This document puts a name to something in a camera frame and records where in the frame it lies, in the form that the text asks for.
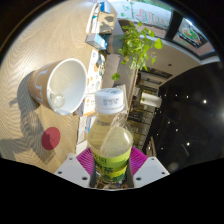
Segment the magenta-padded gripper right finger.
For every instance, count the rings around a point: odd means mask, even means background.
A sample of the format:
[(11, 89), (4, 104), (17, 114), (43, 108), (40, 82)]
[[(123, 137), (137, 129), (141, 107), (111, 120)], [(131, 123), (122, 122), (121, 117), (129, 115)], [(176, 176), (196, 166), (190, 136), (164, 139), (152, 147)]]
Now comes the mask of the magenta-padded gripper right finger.
[(137, 148), (131, 149), (127, 168), (127, 185), (140, 188), (166, 177), (169, 172), (156, 157), (147, 157)]

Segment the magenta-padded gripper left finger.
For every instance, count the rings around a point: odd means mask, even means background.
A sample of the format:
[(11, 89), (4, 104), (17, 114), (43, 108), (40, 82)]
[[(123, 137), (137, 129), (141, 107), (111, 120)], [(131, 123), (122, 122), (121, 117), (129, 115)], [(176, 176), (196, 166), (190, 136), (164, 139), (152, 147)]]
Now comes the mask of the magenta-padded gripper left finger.
[(89, 148), (76, 155), (69, 153), (66, 160), (55, 171), (55, 175), (84, 188), (94, 188), (96, 168)]

